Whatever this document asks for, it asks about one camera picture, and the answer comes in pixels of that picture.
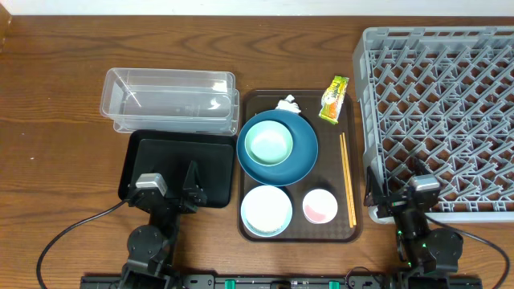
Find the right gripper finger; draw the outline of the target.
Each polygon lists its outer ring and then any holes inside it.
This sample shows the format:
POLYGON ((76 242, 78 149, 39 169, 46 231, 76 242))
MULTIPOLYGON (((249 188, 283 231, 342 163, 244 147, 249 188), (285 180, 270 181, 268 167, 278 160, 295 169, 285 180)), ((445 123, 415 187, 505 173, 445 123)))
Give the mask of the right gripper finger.
POLYGON ((425 163, 417 157, 411 157, 409 164, 414 176, 430 174, 429 170, 425 166, 425 163))
POLYGON ((368 166, 365 179, 365 200, 382 201, 384 198, 383 184, 378 180, 372 168, 368 166))

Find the pink and white cup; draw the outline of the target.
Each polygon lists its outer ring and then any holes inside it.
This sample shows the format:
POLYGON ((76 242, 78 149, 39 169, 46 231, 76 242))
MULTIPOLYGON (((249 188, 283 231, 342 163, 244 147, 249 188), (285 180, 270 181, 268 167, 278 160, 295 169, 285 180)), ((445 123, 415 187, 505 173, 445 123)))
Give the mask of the pink and white cup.
POLYGON ((328 190, 313 189, 304 196, 302 210, 305 218, 312 224, 325 224, 336 217, 338 203, 328 190))

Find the dark blue plate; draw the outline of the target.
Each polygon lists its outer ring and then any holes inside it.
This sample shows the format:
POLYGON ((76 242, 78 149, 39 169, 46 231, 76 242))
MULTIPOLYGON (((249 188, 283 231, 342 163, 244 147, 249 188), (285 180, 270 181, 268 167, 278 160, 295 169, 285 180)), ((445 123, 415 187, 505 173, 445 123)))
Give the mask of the dark blue plate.
POLYGON ((268 110, 253 116, 243 125, 236 151, 241 167, 251 178, 265 185, 287 186, 302 180, 310 173, 315 166, 319 149, 314 129, 302 116, 284 110, 268 110), (244 139, 251 126, 265 120, 283 124, 292 134, 292 153, 278 165, 259 165, 249 157, 244 148, 244 139))

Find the mint green bowl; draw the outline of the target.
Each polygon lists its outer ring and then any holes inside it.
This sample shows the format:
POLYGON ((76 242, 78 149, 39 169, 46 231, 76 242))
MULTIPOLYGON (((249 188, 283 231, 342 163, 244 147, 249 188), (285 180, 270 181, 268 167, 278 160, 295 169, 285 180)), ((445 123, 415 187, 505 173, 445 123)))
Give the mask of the mint green bowl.
POLYGON ((274 120, 263 120, 252 125, 243 143, 247 155, 263 166, 281 164, 291 155, 293 146, 290 130, 274 120))

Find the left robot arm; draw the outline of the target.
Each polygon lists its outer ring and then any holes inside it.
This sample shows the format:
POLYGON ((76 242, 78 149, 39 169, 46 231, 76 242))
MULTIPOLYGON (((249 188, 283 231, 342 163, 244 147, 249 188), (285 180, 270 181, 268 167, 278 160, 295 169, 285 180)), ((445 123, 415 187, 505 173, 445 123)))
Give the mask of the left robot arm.
POLYGON ((173 176, 180 185, 173 190, 159 173, 143 173, 124 199, 129 206, 149 214, 149 223, 128 237, 128 259, 119 288, 177 288, 180 275, 169 269, 179 233, 180 217, 194 214, 206 203, 198 164, 191 161, 183 176, 173 176))

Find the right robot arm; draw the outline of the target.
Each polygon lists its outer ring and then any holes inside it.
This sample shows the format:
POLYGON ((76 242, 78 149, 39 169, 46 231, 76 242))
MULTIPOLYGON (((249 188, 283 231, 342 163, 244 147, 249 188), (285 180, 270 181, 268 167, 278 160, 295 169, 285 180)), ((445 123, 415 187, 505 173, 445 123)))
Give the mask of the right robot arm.
POLYGON ((398 257, 409 266, 385 277, 384 288, 448 288, 450 273, 458 270, 463 237, 451 229, 429 227, 426 211, 439 198, 441 184, 417 164, 406 185, 388 193, 373 169, 366 169, 364 205, 376 207, 379 218, 391 217, 396 226, 398 257))

